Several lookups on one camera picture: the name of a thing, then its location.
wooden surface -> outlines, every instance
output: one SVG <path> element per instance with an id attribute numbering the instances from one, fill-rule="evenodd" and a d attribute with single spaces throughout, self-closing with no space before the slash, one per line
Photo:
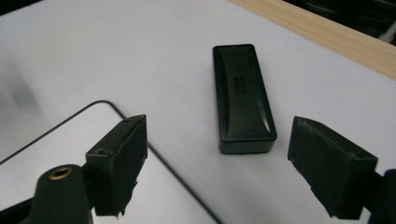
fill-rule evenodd
<path id="1" fill-rule="evenodd" d="M 231 0 L 298 35 L 396 79 L 396 47 L 281 0 Z"/>

white surface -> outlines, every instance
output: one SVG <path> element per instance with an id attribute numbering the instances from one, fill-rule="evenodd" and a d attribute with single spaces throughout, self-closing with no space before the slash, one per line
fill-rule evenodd
<path id="1" fill-rule="evenodd" d="M 31 198 L 37 179 L 63 164 L 85 163 L 91 149 L 120 117 L 108 105 L 94 105 L 0 166 L 0 211 Z M 97 217 L 98 223 L 214 223 L 211 217 L 151 153 L 138 177 L 125 216 Z"/>
<path id="2" fill-rule="evenodd" d="M 241 43 L 256 47 L 278 138 L 268 154 L 223 156 L 211 50 Z M 394 80 L 225 0 L 47 0 L 0 18 L 0 63 L 25 80 L 43 127 L 97 99 L 147 114 L 151 143 L 225 223 L 367 222 L 330 219 L 287 161 L 295 115 L 375 154 L 380 174 L 396 167 Z"/>

white table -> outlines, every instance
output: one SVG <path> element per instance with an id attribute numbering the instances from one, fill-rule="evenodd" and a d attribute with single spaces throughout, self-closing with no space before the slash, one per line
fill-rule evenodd
<path id="1" fill-rule="evenodd" d="M 224 156 L 211 50 L 241 43 L 256 47 L 278 138 Z M 329 218 L 287 160 L 295 115 L 376 155 L 380 174 L 396 163 L 394 80 L 225 0 L 38 3 L 0 17 L 0 76 L 2 150 L 107 99 L 148 115 L 152 145 L 225 223 L 367 222 Z"/>

